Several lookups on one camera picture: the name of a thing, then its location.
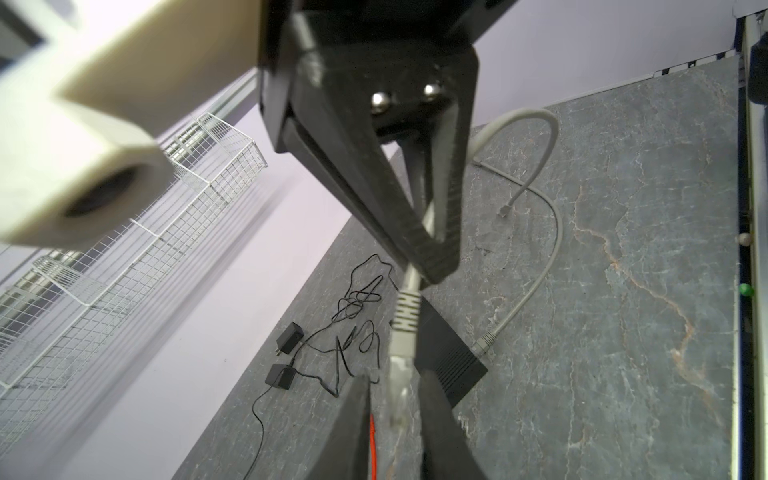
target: bolt head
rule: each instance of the bolt head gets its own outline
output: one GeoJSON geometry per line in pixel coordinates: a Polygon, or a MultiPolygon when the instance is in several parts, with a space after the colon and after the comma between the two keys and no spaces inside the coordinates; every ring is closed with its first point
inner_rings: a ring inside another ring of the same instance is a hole
{"type": "Polygon", "coordinates": [[[371,113],[381,114],[392,104],[392,99],[385,91],[377,91],[371,95],[371,113]]]}
{"type": "Polygon", "coordinates": [[[748,247],[752,244],[752,235],[749,235],[748,233],[740,233],[739,234],[739,245],[742,247],[748,247]]]}
{"type": "Polygon", "coordinates": [[[424,85],[424,100],[432,101],[440,95],[440,85],[438,84],[426,84],[424,85]]]}

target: stone surface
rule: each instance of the stone surface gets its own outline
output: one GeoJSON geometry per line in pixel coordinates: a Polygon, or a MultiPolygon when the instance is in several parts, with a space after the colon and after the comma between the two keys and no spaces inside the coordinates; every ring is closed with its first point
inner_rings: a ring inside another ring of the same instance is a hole
{"type": "MultiPolygon", "coordinates": [[[[561,137],[535,185],[564,215],[560,256],[531,301],[483,359],[488,374],[456,407],[490,479],[724,478],[730,467],[733,305],[736,272],[737,59],[665,75],[551,109],[561,137]]],[[[543,122],[500,133],[480,153],[525,177],[547,140],[543,122]]],[[[473,339],[525,294],[554,243],[547,205],[467,168],[462,261],[425,291],[458,334],[473,339]]],[[[242,478],[261,428],[250,414],[266,389],[274,341],[294,321],[308,332],[329,322],[349,271],[382,253],[352,219],[302,288],[270,340],[190,451],[175,478],[242,478]]],[[[372,260],[360,288],[387,269],[372,260]]],[[[386,371],[394,289],[379,303],[320,333],[331,348],[372,320],[386,371]]],[[[375,347],[347,350],[350,369],[376,378],[375,347]]],[[[304,349],[296,366],[331,387],[335,359],[304,349]]],[[[341,375],[342,395],[349,376],[341,375]]],[[[386,428],[383,386],[372,387],[380,478],[418,478],[414,409],[400,437],[386,428]]],[[[251,478],[303,478],[340,400],[297,377],[256,405],[266,426],[251,478]]]]}

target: tangled black wire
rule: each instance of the tangled black wire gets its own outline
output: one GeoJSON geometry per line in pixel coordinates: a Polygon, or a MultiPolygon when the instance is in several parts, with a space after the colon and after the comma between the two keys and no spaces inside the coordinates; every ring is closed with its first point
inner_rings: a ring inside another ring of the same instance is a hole
{"type": "MultiPolygon", "coordinates": [[[[360,329],[357,329],[357,326],[354,326],[352,328],[352,331],[349,332],[349,335],[347,335],[346,339],[342,343],[339,340],[339,336],[337,335],[334,341],[333,348],[330,349],[321,349],[318,348],[312,344],[310,344],[310,340],[317,335],[320,332],[323,332],[330,328],[331,326],[342,322],[346,319],[354,319],[356,318],[365,307],[366,303],[376,303],[380,302],[382,299],[382,296],[378,293],[376,293],[376,289],[379,287],[382,281],[384,281],[383,275],[377,275],[373,280],[368,282],[367,285],[365,285],[360,290],[352,290],[355,272],[366,265],[370,260],[377,259],[379,263],[382,265],[386,265],[389,267],[389,270],[387,271],[387,278],[389,279],[389,282],[392,284],[393,287],[395,287],[395,290],[397,290],[397,284],[395,283],[395,280],[392,279],[392,271],[394,270],[394,266],[389,263],[382,260],[382,258],[377,254],[374,253],[370,257],[368,257],[364,262],[357,265],[355,268],[352,269],[352,271],[349,273],[349,286],[346,289],[346,292],[344,293],[344,296],[339,299],[338,302],[336,302],[336,312],[331,316],[330,323],[328,325],[324,326],[321,329],[318,329],[315,331],[312,335],[308,336],[306,340],[302,341],[299,344],[299,348],[296,349],[296,352],[293,354],[293,357],[291,357],[290,363],[283,367],[283,370],[288,369],[290,367],[293,367],[296,363],[296,358],[299,355],[299,352],[301,352],[301,349],[304,346],[308,346],[309,348],[319,352],[319,353],[331,353],[336,352],[336,384],[333,388],[330,388],[326,381],[317,375],[310,375],[309,373],[303,373],[300,372],[298,369],[296,369],[296,373],[298,375],[301,375],[306,378],[310,379],[316,379],[319,381],[320,385],[334,398],[339,398],[339,377],[340,377],[340,371],[339,371],[339,357],[341,356],[342,363],[344,364],[344,369],[349,374],[349,376],[354,377],[355,375],[349,370],[349,365],[346,363],[346,357],[344,356],[344,352],[355,342],[355,340],[366,330],[366,326],[370,324],[371,326],[371,332],[364,336],[362,340],[360,340],[360,343],[357,346],[358,351],[361,353],[367,353],[371,350],[373,347],[373,340],[376,341],[376,368],[381,369],[381,356],[380,356],[380,350],[381,350],[381,337],[379,336],[378,332],[376,332],[376,328],[373,325],[373,321],[366,320],[363,322],[363,324],[360,326],[360,329]]],[[[375,382],[371,381],[371,383],[379,383],[379,380],[377,379],[375,382]]],[[[259,418],[259,416],[256,414],[256,403],[265,396],[273,386],[270,386],[267,388],[261,395],[259,395],[251,404],[250,411],[253,414],[254,417],[256,417],[256,420],[261,424],[261,440],[259,441],[259,448],[256,450],[256,456],[253,458],[253,461],[250,464],[250,467],[248,468],[248,471],[246,472],[245,476],[243,477],[243,480],[248,478],[248,476],[253,471],[253,468],[256,466],[256,460],[259,458],[259,454],[261,453],[261,446],[264,443],[264,436],[266,434],[264,430],[264,424],[259,418]]]]}

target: white wire mesh basket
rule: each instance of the white wire mesh basket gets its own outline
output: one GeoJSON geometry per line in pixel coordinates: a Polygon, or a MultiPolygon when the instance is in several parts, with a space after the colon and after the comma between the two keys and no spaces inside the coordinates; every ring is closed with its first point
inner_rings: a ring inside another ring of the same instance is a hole
{"type": "Polygon", "coordinates": [[[266,167],[250,137],[211,114],[163,149],[174,181],[140,215],[85,252],[39,250],[31,267],[6,278],[0,456],[266,167]]]}

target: power adapter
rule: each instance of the power adapter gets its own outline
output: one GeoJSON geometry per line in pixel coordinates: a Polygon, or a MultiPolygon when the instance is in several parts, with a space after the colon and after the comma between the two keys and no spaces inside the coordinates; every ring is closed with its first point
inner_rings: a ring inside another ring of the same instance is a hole
{"type": "Polygon", "coordinates": [[[419,373],[432,370],[437,375],[451,408],[488,371],[426,298],[422,298],[413,365],[419,373]]]}
{"type": "Polygon", "coordinates": [[[277,355],[280,352],[291,353],[302,338],[304,338],[304,330],[294,322],[289,323],[286,329],[277,337],[277,355]]]}
{"type": "Polygon", "coordinates": [[[296,376],[296,369],[292,366],[274,363],[272,368],[270,368],[270,372],[267,373],[264,383],[269,386],[275,386],[278,389],[288,390],[291,383],[293,383],[294,376],[296,376]]]}

